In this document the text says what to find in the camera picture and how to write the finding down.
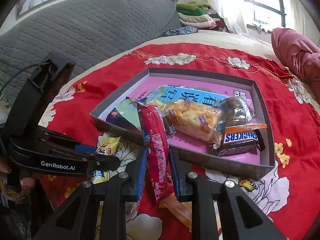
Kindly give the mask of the white curtain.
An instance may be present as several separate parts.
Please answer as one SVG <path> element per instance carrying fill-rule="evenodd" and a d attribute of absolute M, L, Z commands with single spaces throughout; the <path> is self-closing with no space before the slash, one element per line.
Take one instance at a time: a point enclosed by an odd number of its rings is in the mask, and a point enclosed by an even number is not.
<path fill-rule="evenodd" d="M 235 34 L 249 34 L 243 17 L 244 0 L 207 1 L 219 16 L 223 18 L 228 30 Z"/>

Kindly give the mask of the dark patterned cloth bundle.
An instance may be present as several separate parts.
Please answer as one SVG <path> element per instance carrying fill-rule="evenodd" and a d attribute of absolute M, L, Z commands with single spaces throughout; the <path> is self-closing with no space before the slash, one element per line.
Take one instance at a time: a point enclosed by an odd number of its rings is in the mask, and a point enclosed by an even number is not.
<path fill-rule="evenodd" d="M 169 36 L 189 35 L 189 34 L 198 33 L 198 31 L 199 30 L 196 27 L 184 26 L 181 28 L 166 30 L 162 36 L 169 37 Z"/>

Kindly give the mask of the stack of folded clothes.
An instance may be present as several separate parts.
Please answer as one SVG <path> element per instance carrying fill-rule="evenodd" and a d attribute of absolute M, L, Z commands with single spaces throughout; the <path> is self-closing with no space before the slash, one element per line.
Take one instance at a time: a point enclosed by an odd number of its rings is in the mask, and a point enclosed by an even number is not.
<path fill-rule="evenodd" d="M 229 32 L 223 18 L 206 2 L 177 3 L 176 11 L 183 26 Z"/>

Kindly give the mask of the pink quilted blanket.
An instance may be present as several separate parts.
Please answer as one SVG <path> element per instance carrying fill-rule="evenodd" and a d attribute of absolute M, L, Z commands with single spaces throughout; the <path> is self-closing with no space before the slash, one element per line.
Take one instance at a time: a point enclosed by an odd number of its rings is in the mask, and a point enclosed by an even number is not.
<path fill-rule="evenodd" d="M 319 101 L 319 48 L 307 37 L 288 28 L 275 28 L 271 44 L 276 57 L 304 81 Z"/>

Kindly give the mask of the green foil snack packet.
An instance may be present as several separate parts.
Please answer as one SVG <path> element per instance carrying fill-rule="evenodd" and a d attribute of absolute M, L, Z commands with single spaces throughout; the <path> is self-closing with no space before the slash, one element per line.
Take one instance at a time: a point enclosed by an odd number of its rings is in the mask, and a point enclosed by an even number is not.
<path fill-rule="evenodd" d="M 128 98 L 123 100 L 121 103 L 116 105 L 116 110 L 126 121 L 141 131 L 137 102 L 135 99 Z"/>

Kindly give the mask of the grey quilted headboard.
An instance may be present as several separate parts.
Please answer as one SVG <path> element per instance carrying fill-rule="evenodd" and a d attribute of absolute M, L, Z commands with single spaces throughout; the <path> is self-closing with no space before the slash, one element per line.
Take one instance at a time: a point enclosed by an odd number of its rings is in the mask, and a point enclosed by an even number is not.
<path fill-rule="evenodd" d="M 176 0 L 67 0 L 44 8 L 1 36 L 1 87 L 13 103 L 30 72 L 50 52 L 75 62 L 72 76 L 181 23 Z"/>

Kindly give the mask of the brown chocolate snack packet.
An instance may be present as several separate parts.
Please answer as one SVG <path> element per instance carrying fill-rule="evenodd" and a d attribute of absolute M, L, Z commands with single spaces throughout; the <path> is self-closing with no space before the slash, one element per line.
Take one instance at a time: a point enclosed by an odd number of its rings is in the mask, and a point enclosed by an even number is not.
<path fill-rule="evenodd" d="M 247 100 L 241 96 L 220 101 L 219 109 L 222 111 L 222 120 L 226 127 L 244 125 L 257 117 L 253 109 L 249 107 Z"/>

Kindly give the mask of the Snickers bar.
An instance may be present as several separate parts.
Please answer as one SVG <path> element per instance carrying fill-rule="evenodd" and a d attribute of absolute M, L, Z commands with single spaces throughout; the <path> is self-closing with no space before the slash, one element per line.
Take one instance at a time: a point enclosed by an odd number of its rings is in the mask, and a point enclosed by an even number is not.
<path fill-rule="evenodd" d="M 210 145 L 212 155 L 225 157 L 265 150 L 263 136 L 258 129 L 247 132 L 225 133 L 220 142 Z"/>

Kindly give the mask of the red snack packet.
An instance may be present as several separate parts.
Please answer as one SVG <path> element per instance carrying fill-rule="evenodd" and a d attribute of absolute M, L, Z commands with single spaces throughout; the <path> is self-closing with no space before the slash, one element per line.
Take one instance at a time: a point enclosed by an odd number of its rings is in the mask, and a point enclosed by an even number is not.
<path fill-rule="evenodd" d="M 169 144 L 161 111 L 153 105 L 137 103 L 144 145 L 148 150 L 148 172 L 155 202 L 170 193 Z"/>

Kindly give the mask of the blue wrapped candy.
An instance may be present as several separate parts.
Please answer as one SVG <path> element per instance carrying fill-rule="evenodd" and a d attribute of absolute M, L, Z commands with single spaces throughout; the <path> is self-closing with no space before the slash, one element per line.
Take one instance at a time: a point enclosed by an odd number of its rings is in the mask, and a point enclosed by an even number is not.
<path fill-rule="evenodd" d="M 123 129 L 127 129 L 131 132 L 141 133 L 141 131 L 132 123 L 127 121 L 117 110 L 116 108 L 112 109 L 112 111 L 106 117 L 106 122 L 111 123 L 115 126 L 121 127 Z"/>

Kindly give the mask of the clear orange bread packet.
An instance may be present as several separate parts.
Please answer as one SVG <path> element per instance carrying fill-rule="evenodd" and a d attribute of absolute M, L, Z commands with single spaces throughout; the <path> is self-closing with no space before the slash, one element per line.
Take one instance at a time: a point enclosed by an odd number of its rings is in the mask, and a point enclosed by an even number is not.
<path fill-rule="evenodd" d="M 160 208 L 167 208 L 181 223 L 191 232 L 192 226 L 192 204 L 191 202 L 180 203 L 174 194 L 160 201 Z"/>

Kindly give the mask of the yellow candy packet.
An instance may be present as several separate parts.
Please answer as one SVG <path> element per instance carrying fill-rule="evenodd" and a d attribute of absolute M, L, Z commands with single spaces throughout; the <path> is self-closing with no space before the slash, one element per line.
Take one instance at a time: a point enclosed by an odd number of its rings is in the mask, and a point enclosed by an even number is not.
<path fill-rule="evenodd" d="M 111 178 L 110 168 L 119 166 L 119 160 L 115 160 L 116 150 L 120 137 L 104 137 L 90 159 L 87 168 L 87 178 L 93 184 L 108 181 Z"/>

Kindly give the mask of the grey cardboard box tray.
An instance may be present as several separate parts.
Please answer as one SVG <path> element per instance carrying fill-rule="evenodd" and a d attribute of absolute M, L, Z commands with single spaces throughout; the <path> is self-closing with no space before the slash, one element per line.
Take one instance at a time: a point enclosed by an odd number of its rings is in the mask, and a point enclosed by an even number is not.
<path fill-rule="evenodd" d="M 95 125 L 142 144 L 162 119 L 180 158 L 224 174 L 258 180 L 276 165 L 273 134 L 258 84 L 190 69 L 147 68 L 99 103 Z"/>

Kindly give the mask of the orange rice cracker packet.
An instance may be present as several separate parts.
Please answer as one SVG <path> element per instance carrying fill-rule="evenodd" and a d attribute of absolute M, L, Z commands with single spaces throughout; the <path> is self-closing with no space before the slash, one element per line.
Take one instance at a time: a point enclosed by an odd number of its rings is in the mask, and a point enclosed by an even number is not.
<path fill-rule="evenodd" d="M 213 144 L 222 139 L 219 129 L 222 111 L 216 107 L 185 99 L 169 102 L 155 99 L 149 104 L 159 107 L 167 121 L 184 134 Z"/>

